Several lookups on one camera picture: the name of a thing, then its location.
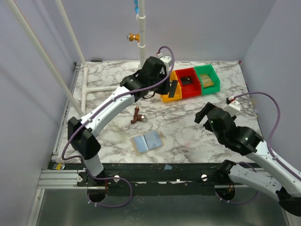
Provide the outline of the beige card holder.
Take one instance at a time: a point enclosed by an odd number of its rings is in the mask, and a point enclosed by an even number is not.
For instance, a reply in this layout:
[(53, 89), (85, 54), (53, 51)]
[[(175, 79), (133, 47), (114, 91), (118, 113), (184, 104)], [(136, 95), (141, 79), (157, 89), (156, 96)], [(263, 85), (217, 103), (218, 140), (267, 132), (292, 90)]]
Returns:
[(137, 156), (164, 146), (163, 134), (158, 130), (134, 136), (130, 138), (130, 141)]

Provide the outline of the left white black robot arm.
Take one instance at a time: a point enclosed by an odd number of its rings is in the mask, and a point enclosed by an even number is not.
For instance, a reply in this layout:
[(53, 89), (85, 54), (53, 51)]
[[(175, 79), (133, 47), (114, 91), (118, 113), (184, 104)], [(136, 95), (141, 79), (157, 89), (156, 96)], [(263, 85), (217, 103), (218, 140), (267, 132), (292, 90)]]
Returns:
[(170, 56), (151, 56), (140, 70), (122, 79), (115, 91), (97, 108), (80, 119), (68, 121), (68, 145), (79, 153), (89, 173), (97, 177), (103, 171), (98, 156), (101, 149), (97, 141), (103, 128), (128, 106), (149, 92), (167, 94), (170, 90), (169, 76), (174, 66)]

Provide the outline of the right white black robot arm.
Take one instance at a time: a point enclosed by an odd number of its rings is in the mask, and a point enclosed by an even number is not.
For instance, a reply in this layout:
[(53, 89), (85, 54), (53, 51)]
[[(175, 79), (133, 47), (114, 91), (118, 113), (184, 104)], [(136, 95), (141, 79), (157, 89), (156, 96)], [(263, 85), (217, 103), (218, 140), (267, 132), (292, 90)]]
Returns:
[(299, 217), (301, 182), (297, 177), (301, 173), (280, 156), (272, 154), (267, 142), (253, 129), (236, 126), (234, 120), (240, 110), (241, 105), (237, 101), (232, 101), (224, 108), (208, 102), (195, 114), (194, 121), (199, 124), (207, 117), (203, 126), (214, 133), (221, 145), (252, 160), (269, 173), (269, 176), (224, 160), (216, 171), (216, 177), (221, 182), (244, 184), (264, 193), (276, 200), (284, 210)]

